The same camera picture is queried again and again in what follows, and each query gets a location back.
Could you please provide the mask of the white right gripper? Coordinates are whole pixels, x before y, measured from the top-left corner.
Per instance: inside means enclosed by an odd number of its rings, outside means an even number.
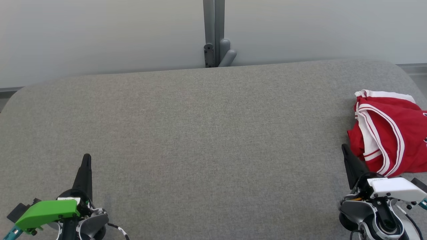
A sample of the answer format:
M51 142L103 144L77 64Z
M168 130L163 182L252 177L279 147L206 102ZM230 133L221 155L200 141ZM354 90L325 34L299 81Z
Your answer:
M411 181L403 177L386 178L369 173L366 164L342 144L344 165L349 189L353 189L354 201L372 201L377 198L395 199L407 204L407 208L418 205L426 208L426 184L417 178Z

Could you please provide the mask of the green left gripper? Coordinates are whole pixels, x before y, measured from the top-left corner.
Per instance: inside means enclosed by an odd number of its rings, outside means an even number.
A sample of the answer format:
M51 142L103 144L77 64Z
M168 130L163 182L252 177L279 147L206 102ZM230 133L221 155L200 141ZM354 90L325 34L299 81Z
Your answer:
M55 200L38 201L25 206L15 225L30 234L43 225L73 217L87 215L93 206L91 155L86 153L76 174L73 189L60 194Z

